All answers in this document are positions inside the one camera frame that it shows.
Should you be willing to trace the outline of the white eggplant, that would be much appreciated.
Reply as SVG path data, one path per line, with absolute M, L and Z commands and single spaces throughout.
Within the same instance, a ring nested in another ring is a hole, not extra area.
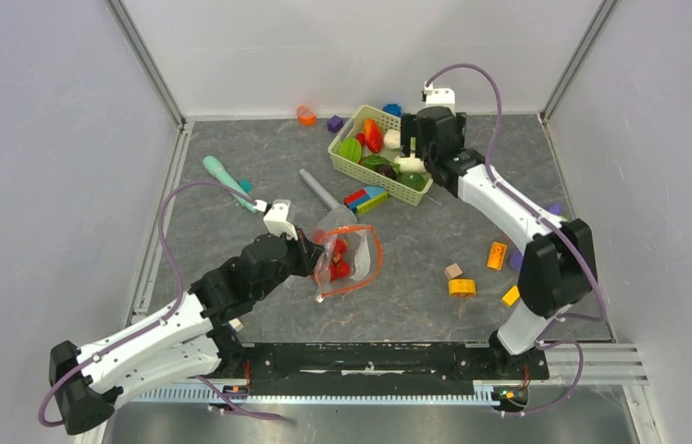
M 424 174 L 426 166 L 422 159 L 418 157 L 401 157 L 397 156 L 392 161 L 393 167 L 400 174 Z

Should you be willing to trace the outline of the clear zip bag orange zipper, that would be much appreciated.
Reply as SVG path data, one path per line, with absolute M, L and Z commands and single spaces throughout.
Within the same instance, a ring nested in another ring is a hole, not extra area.
M 317 285 L 315 301 L 317 303 L 323 302 L 330 296 L 360 289 L 371 282 L 383 266 L 383 251 L 374 226 L 359 224 L 324 231 L 330 235 L 336 233 L 345 235 L 349 242 L 349 250 L 344 254 L 344 257 L 351 265 L 352 272 L 348 277 L 333 282 L 315 282 Z M 325 249 L 324 254 L 330 253 L 330 245 L 323 247 Z M 320 258 L 316 265 L 321 265 Z

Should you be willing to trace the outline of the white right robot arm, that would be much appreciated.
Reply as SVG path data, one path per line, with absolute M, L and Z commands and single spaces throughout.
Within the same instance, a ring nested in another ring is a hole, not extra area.
M 491 335 L 488 366 L 500 377 L 525 366 L 525 352 L 558 316 L 598 286 L 592 231 L 525 197 L 465 146 L 466 115 L 432 106 L 401 118 L 401 149 L 422 161 L 436 184 L 473 206 L 523 252 L 520 302 Z

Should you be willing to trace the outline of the red strawberry bunch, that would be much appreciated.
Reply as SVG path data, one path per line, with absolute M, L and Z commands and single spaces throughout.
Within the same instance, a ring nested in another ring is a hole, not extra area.
M 344 254 L 349 250 L 349 242 L 342 233 L 330 235 L 323 229 L 314 231 L 314 242 L 322 246 L 331 246 L 328 254 L 320 256 L 321 265 L 316 266 L 314 281 L 316 283 L 329 283 L 339 279 L 347 278 L 352 267 L 345 259 Z

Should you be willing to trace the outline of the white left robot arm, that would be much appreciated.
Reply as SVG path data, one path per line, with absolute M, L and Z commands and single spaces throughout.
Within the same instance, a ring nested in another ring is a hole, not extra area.
M 63 426 L 75 436 L 165 384 L 239 375 L 245 351 L 231 321 L 287 278 L 312 276 L 324 251 L 303 233 L 261 235 L 141 322 L 86 345 L 58 343 L 50 351 L 51 392 L 38 413 L 40 423 Z

